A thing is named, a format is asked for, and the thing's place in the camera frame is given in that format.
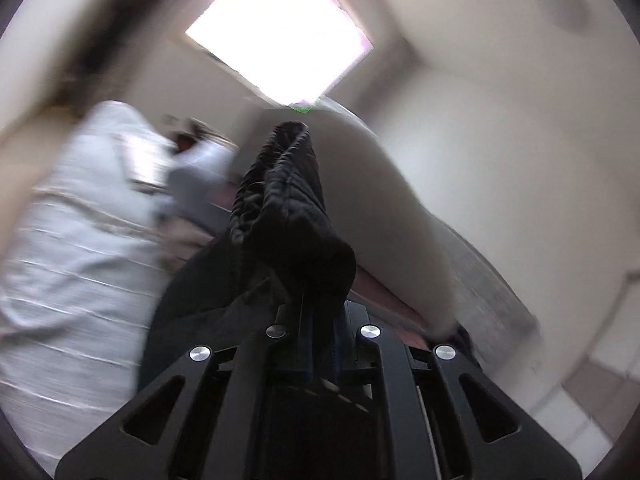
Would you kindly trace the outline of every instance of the screw head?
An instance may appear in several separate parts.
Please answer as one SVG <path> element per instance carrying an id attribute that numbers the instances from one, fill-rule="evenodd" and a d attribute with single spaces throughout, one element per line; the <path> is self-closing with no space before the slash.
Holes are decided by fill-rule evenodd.
<path id="1" fill-rule="evenodd" d="M 382 333 L 382 330 L 375 325 L 365 325 L 360 329 L 360 333 L 367 339 L 375 339 Z"/>
<path id="2" fill-rule="evenodd" d="M 284 337 L 286 335 L 287 335 L 287 329 L 282 325 L 271 325 L 267 329 L 267 336 L 269 336 L 272 339 L 280 339 L 281 337 Z"/>
<path id="3" fill-rule="evenodd" d="M 206 346 L 196 346 L 196 348 L 189 352 L 189 357 L 194 361 L 204 361 L 205 359 L 209 359 L 210 355 L 211 350 Z"/>
<path id="4" fill-rule="evenodd" d="M 440 345 L 436 348 L 436 355 L 445 361 L 450 361 L 456 356 L 456 349 L 449 345 Z"/>

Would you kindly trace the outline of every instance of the black metal frame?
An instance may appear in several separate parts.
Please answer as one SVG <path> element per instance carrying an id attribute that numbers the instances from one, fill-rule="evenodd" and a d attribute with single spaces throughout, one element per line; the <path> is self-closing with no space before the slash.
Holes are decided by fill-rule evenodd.
<path id="1" fill-rule="evenodd" d="M 367 431 L 379 429 L 363 437 L 375 464 L 357 458 L 366 464 L 357 469 L 339 453 L 326 457 L 330 472 L 319 478 L 581 478 L 575 459 L 451 346 L 409 348 L 384 327 L 365 337 L 367 311 L 348 301 L 332 348 L 313 359 L 313 313 L 303 306 L 296 317 L 202 361 L 183 356 L 69 451 L 56 480 L 282 478 L 270 473 L 278 443 L 268 441 L 273 392 L 286 388 L 314 402 L 331 397 L 360 413 L 353 420 Z M 335 383 L 318 378 L 329 368 Z"/>

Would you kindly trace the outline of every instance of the mattress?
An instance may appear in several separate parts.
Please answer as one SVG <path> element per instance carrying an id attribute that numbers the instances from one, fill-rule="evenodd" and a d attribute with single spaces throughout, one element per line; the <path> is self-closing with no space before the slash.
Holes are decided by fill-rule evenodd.
<path id="1" fill-rule="evenodd" d="M 34 190 L 0 272 L 0 407 L 50 474 L 134 394 L 171 278 L 122 133 L 169 147 L 128 105 L 97 105 Z"/>

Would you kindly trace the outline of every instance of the black jacket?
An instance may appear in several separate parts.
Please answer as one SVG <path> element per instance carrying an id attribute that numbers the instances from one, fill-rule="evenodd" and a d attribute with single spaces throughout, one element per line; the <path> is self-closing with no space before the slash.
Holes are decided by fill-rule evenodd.
<path id="1" fill-rule="evenodd" d="M 314 328 L 328 334 L 355 271 L 353 251 L 326 215 L 307 127 L 280 124 L 239 187 L 229 229 L 188 261 L 162 296 L 138 387 L 194 346 L 240 344 L 303 294 L 313 298 Z"/>

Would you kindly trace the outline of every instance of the ceiling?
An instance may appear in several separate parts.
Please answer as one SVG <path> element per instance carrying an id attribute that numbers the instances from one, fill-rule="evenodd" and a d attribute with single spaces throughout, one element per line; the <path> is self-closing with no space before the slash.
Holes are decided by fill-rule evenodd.
<path id="1" fill-rule="evenodd" d="M 526 105 L 640 205 L 640 44 L 612 0 L 386 0 L 430 66 Z"/>

